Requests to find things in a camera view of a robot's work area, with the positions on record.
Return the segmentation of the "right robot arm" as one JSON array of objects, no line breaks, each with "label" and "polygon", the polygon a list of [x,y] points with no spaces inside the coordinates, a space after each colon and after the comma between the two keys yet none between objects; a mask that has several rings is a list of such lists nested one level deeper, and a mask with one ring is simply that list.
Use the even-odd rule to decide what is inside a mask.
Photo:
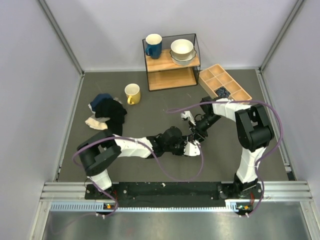
[{"label": "right robot arm", "polygon": [[220,118],[232,120],[236,124],[237,139],[242,146],[240,164],[234,175],[231,186],[217,187],[219,197],[245,198],[258,183],[258,160],[263,156],[270,141],[274,138],[274,130],[263,105],[236,103],[227,98],[201,99],[204,114],[199,120],[189,120],[192,139],[203,142],[208,137],[208,129]]}]

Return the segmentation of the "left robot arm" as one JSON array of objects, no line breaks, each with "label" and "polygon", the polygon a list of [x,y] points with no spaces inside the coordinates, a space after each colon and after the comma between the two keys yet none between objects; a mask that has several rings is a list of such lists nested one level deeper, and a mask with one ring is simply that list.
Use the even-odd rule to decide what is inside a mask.
[{"label": "left robot arm", "polygon": [[126,139],[105,129],[80,144],[77,153],[86,176],[97,185],[97,194],[106,199],[114,191],[107,168],[118,157],[154,159],[164,153],[191,156],[198,153],[191,150],[194,146],[191,139],[175,126],[154,136]]}]

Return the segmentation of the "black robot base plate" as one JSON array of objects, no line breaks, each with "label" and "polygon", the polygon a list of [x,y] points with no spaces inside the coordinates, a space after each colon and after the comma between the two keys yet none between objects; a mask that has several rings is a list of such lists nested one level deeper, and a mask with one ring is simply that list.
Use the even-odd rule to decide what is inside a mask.
[{"label": "black robot base plate", "polygon": [[178,197],[208,197],[213,200],[226,199],[259,199],[262,187],[256,181],[242,187],[234,182],[118,182],[103,190],[94,184],[86,187],[86,200],[102,200],[111,195],[118,201],[142,200],[156,201],[160,199],[173,200]]}]

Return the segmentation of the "pink underwear navy trim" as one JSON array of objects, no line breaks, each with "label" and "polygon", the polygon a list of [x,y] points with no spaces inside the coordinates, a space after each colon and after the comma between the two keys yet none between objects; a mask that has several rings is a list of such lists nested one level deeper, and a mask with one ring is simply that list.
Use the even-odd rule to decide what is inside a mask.
[{"label": "pink underwear navy trim", "polygon": [[193,141],[192,144],[195,145],[195,146],[200,146],[201,145],[201,143],[199,141],[197,141],[197,140]]}]

